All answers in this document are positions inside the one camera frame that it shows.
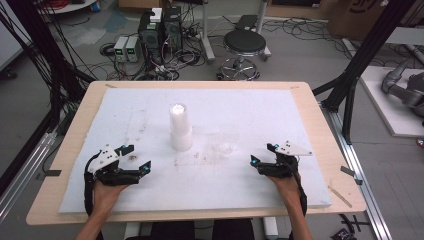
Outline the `black computer tower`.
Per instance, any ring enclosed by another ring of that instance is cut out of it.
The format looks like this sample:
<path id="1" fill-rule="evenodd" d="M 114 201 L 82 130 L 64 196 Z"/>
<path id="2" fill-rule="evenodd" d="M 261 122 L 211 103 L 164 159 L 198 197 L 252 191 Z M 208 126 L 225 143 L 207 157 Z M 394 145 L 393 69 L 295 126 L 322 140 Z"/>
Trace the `black computer tower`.
<path id="1" fill-rule="evenodd" d="M 172 52 L 182 49 L 181 13 L 180 6 L 170 6 L 164 9 L 165 44 Z"/>
<path id="2" fill-rule="evenodd" d="M 161 49 L 164 43 L 163 24 L 161 22 L 153 22 L 151 17 L 154 12 L 146 10 L 139 22 L 138 35 L 141 40 L 141 46 L 144 58 L 149 62 L 161 65 L 163 62 Z"/>

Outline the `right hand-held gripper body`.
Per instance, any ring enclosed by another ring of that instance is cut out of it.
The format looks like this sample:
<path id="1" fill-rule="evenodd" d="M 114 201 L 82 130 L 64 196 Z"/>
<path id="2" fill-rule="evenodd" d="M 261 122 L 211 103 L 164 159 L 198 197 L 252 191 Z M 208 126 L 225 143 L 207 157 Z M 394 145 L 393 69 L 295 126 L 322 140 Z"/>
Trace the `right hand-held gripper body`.
<path id="1" fill-rule="evenodd" d="M 263 167 L 257 168 L 260 175 L 276 178 L 288 178 L 298 172 L 298 158 L 311 156 L 312 151 L 300 145 L 286 141 L 278 144 L 280 149 L 276 155 L 275 163 L 263 163 Z"/>

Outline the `black metal frame post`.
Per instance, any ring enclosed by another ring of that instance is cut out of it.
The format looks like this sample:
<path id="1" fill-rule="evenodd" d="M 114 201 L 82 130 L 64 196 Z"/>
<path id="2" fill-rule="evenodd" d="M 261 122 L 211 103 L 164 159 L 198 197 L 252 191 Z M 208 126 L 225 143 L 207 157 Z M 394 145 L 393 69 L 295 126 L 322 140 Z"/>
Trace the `black metal frame post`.
<path id="1" fill-rule="evenodd" d="M 341 133 L 349 145 L 351 145 L 350 133 L 356 85 L 372 59 L 414 3 L 415 0 L 388 0 L 382 14 L 345 70 L 337 78 L 312 90 L 314 96 L 331 90 L 329 96 L 321 102 L 322 106 L 331 113 L 337 113 L 340 104 L 345 102 Z"/>

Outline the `person's right leg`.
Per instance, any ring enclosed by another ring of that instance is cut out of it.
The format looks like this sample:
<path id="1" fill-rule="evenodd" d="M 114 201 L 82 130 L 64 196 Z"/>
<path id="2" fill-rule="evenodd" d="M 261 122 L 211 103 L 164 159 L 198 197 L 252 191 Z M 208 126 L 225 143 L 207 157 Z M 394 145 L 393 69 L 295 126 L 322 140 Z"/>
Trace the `person's right leg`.
<path id="1" fill-rule="evenodd" d="M 255 240 L 251 220 L 215 220 L 212 232 L 212 240 Z"/>

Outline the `clear plastic cup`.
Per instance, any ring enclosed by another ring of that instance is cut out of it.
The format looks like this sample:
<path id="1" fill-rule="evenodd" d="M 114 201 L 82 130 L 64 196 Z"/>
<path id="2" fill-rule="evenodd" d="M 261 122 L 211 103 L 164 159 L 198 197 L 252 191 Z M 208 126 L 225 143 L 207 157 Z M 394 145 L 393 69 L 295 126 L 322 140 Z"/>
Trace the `clear plastic cup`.
<path id="1" fill-rule="evenodd" d="M 221 155 L 233 152 L 235 138 L 230 135 L 216 135 L 213 140 L 213 150 Z"/>

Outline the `person's leg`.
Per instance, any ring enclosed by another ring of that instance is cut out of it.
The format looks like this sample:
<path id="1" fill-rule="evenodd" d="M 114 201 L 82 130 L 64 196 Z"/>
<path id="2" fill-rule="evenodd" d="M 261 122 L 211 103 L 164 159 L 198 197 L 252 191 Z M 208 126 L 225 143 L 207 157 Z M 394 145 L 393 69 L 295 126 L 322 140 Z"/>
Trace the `person's leg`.
<path id="1" fill-rule="evenodd" d="M 212 240 L 255 240 L 251 220 L 215 220 L 212 232 Z"/>
<path id="2" fill-rule="evenodd" d="M 133 236 L 125 240 L 196 240 L 193 221 L 154 222 L 148 236 Z"/>

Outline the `grey table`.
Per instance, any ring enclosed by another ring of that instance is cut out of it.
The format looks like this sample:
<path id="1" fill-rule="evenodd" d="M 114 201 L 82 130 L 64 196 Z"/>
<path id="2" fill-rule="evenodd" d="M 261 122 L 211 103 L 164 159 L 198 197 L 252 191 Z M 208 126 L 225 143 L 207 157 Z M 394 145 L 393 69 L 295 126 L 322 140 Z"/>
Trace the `grey table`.
<path id="1" fill-rule="evenodd" d="M 424 28 L 397 27 L 386 42 L 424 46 Z"/>

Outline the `white table leg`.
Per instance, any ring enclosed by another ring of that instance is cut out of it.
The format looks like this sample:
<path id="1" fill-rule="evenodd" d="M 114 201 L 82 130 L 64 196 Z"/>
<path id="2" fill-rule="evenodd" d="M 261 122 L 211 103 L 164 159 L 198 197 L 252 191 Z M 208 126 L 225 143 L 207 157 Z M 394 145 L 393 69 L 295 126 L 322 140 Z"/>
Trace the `white table leg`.
<path id="1" fill-rule="evenodd" d="M 263 228 L 267 240 L 276 240 L 278 238 L 278 227 L 275 217 L 264 217 Z"/>
<path id="2" fill-rule="evenodd" d="M 128 222 L 126 224 L 124 238 L 136 237 L 140 233 L 141 224 L 139 222 Z"/>

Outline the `black round stool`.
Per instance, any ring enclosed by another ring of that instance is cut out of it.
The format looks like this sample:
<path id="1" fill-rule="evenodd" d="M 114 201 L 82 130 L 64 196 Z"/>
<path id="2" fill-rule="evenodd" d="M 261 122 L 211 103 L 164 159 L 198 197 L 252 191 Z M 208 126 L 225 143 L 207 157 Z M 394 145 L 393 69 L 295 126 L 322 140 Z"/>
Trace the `black round stool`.
<path id="1" fill-rule="evenodd" d="M 223 39 L 224 48 L 234 54 L 219 67 L 218 80 L 252 81 L 260 76 L 260 72 L 249 57 L 261 55 L 265 51 L 266 40 L 251 30 L 233 30 Z"/>

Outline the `stack of white plastic cups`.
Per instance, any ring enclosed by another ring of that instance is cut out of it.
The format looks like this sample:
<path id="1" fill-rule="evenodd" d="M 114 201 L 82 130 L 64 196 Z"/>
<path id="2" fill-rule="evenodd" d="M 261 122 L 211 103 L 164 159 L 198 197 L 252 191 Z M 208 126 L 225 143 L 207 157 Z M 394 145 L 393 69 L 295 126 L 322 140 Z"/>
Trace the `stack of white plastic cups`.
<path id="1" fill-rule="evenodd" d="M 170 138 L 174 150 L 183 152 L 192 147 L 192 125 L 184 104 L 175 104 L 169 110 Z"/>

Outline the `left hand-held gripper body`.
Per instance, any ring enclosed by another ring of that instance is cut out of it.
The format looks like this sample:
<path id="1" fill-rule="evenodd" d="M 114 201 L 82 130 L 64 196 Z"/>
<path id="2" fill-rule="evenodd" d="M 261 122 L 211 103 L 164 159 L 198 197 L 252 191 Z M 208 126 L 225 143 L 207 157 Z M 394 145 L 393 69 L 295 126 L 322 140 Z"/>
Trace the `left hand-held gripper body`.
<path id="1" fill-rule="evenodd" d="M 136 170 L 123 170 L 119 167 L 118 156 L 110 145 L 106 145 L 89 160 L 89 173 L 94 180 L 107 186 L 138 184 L 141 175 Z"/>

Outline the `white foam mat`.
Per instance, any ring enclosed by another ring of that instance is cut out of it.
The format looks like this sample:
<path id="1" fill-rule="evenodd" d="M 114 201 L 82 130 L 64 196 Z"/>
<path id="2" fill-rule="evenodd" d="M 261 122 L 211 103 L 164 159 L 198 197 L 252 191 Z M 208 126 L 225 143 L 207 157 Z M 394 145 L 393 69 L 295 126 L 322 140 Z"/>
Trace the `white foam mat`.
<path id="1" fill-rule="evenodd" d="M 169 110 L 184 104 L 192 125 L 192 147 L 173 149 Z M 216 135 L 235 138 L 233 152 L 213 150 Z M 312 148 L 288 90 L 110 88 L 101 101 L 69 178 L 62 213 L 84 210 L 83 173 L 87 161 L 106 145 L 133 145 L 123 169 L 151 162 L 151 172 L 128 187 L 118 212 L 218 210 L 280 207 L 273 184 L 250 165 L 275 156 L 266 146 L 290 141 Z"/>

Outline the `white floor board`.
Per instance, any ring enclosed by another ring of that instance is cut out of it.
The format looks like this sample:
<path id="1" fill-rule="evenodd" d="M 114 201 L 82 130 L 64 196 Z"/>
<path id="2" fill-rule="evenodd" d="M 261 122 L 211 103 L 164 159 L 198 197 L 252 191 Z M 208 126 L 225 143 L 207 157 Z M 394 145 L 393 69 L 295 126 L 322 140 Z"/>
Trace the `white floor board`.
<path id="1" fill-rule="evenodd" d="M 369 66 L 361 76 L 361 83 L 392 136 L 424 138 L 424 118 L 381 90 L 383 79 L 390 71 L 391 67 Z"/>

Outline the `small black floor device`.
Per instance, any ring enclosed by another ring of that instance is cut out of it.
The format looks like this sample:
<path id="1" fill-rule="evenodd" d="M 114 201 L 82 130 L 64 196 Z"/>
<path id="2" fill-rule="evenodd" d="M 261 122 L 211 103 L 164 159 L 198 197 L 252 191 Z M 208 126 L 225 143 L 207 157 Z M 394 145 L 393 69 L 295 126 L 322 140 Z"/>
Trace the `small black floor device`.
<path id="1" fill-rule="evenodd" d="M 331 237 L 332 240 L 356 240 L 354 235 L 345 228 L 339 230 Z"/>

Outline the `white round table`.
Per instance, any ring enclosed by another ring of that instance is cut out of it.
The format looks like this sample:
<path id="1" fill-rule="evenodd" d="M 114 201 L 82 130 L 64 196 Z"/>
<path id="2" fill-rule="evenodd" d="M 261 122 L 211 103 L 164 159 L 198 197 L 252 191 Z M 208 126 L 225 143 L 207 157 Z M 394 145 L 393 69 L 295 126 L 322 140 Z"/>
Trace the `white round table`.
<path id="1" fill-rule="evenodd" d="M 42 14 L 61 14 L 80 10 L 96 3 L 97 0 L 41 0 L 37 10 Z"/>

